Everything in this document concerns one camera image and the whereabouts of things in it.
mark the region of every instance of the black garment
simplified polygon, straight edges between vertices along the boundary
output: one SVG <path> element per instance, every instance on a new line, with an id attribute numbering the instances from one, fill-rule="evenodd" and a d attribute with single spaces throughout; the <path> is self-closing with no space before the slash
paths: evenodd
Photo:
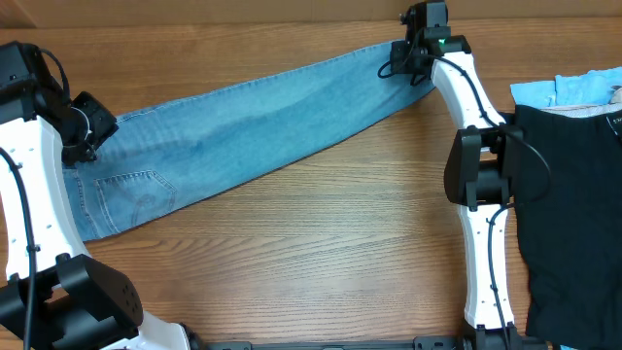
<path id="1" fill-rule="evenodd" d="M 622 349 L 622 143 L 607 116 L 571 119 L 517 106 L 514 123 L 548 161 L 550 194 L 516 208 L 530 271 L 527 334 L 578 349 Z M 546 183 L 521 153 L 515 199 Z"/>

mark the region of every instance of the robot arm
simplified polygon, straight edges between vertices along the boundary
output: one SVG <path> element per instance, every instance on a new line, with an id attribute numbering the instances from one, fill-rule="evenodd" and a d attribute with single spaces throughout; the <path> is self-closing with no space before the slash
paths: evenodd
<path id="1" fill-rule="evenodd" d="M 18 167 L 11 169 L 0 161 L 9 238 L 9 284 L 0 289 L 0 323 L 24 339 L 27 311 L 22 296 L 32 273 L 37 306 L 30 344 L 35 349 L 200 348 L 200 340 L 190 330 L 143 311 L 125 275 L 89 256 L 71 212 L 62 163 L 94 160 L 95 150 L 117 126 L 110 112 L 86 92 L 65 101 L 65 90 L 54 84 L 41 53 L 20 43 L 0 47 L 0 76 L 9 77 L 0 82 L 0 148 Z M 21 196 L 13 171 L 21 176 L 30 209 L 36 271 L 29 270 Z M 56 288 L 63 288 L 68 296 L 46 302 Z"/>
<path id="2" fill-rule="evenodd" d="M 489 118 L 496 124 L 505 123 L 505 120 L 493 108 L 477 78 L 473 55 L 465 52 L 450 52 L 443 57 L 467 71 L 475 83 Z M 442 94 L 456 128 L 467 129 L 469 126 L 475 126 L 478 129 L 486 129 L 491 127 L 481 118 L 480 110 L 467 80 L 454 67 L 436 60 L 432 66 L 432 82 Z M 495 295 L 490 288 L 491 276 L 488 263 L 489 221 L 500 208 L 500 204 L 488 204 L 480 205 L 476 211 L 473 211 L 465 205 L 457 205 L 458 216 L 465 237 L 467 280 L 465 319 L 475 329 L 478 326 L 484 326 L 486 330 L 501 328 Z M 498 229 L 496 239 L 493 240 L 493 267 L 505 322 L 513 324 L 514 316 L 509 303 L 505 273 L 504 232 L 506 219 L 507 212 L 501 213 L 496 218 Z"/>
<path id="3" fill-rule="evenodd" d="M 444 183 L 448 199 L 458 204 L 465 240 L 468 291 L 463 339 L 469 346 L 459 344 L 459 349 L 515 349 L 522 347 L 523 341 L 514 327 L 507 292 L 507 212 L 501 209 L 513 196 L 517 142 L 522 140 L 522 132 L 510 125 L 502 130 L 498 127 L 505 120 L 493 108 L 477 78 L 467 39 L 451 36 L 447 14 L 442 0 L 411 7 L 401 17 L 402 24 L 407 25 L 406 40 L 393 42 L 388 65 L 391 75 L 412 74 L 413 82 L 415 76 L 431 78 L 458 129 Z M 482 152 L 499 157 L 481 161 Z"/>

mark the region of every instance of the jeans leg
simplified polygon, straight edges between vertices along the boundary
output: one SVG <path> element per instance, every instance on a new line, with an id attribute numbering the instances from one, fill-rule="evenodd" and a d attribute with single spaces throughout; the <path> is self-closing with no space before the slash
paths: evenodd
<path id="1" fill-rule="evenodd" d="M 317 153 L 432 90 L 382 80 L 391 44 L 118 117 L 99 160 L 65 169 L 84 240 L 119 233 Z"/>

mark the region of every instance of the light blue cloth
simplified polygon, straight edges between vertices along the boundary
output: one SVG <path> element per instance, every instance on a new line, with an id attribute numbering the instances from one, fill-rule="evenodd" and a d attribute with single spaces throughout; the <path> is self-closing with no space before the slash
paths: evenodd
<path id="1" fill-rule="evenodd" d="M 555 81 L 510 86 L 516 104 L 535 108 L 570 105 L 604 105 L 611 101 L 614 86 L 622 85 L 622 67 L 590 71 L 577 77 L 556 76 Z"/>
<path id="2" fill-rule="evenodd" d="M 118 117 L 99 160 L 63 170 L 83 240 L 123 232 L 312 155 L 432 90 L 381 80 L 391 44 Z"/>

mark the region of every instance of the black clamp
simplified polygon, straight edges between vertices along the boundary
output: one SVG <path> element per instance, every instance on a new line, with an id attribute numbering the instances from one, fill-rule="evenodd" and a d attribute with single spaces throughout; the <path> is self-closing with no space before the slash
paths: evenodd
<path id="1" fill-rule="evenodd" d="M 50 74 L 43 53 L 59 65 L 63 87 Z M 95 151 L 118 127 L 115 117 L 95 98 L 82 92 L 73 102 L 60 62 L 32 44 L 0 46 L 0 124 L 41 116 L 62 140 L 62 161 L 93 161 Z"/>
<path id="2" fill-rule="evenodd" d="M 548 350 L 548 344 L 538 338 L 521 336 L 513 323 L 508 323 L 505 330 L 508 332 L 509 350 Z M 476 329 L 466 321 L 463 325 L 463 335 L 456 343 L 456 350 L 505 350 L 503 330 L 486 330 L 483 326 Z"/>
<path id="3" fill-rule="evenodd" d="M 445 194 L 450 202 L 476 211 L 480 204 L 507 204 L 518 176 L 523 131 L 514 125 L 458 130 L 445 166 Z M 482 149 L 497 159 L 480 160 Z"/>
<path id="4" fill-rule="evenodd" d="M 138 292 L 122 273 L 90 257 L 56 257 L 56 265 L 40 271 L 32 338 L 34 349 L 99 349 L 138 335 L 143 307 Z M 23 339 L 26 290 L 30 279 L 11 276 L 0 289 L 0 324 Z M 55 301 L 60 285 L 66 297 Z"/>
<path id="5" fill-rule="evenodd" d="M 433 58 L 446 53 L 471 53 L 463 35 L 452 36 L 447 25 L 449 12 L 444 0 L 430 0 L 411 6 L 400 16 L 406 38 L 391 45 L 392 74 L 412 74 L 429 78 Z"/>

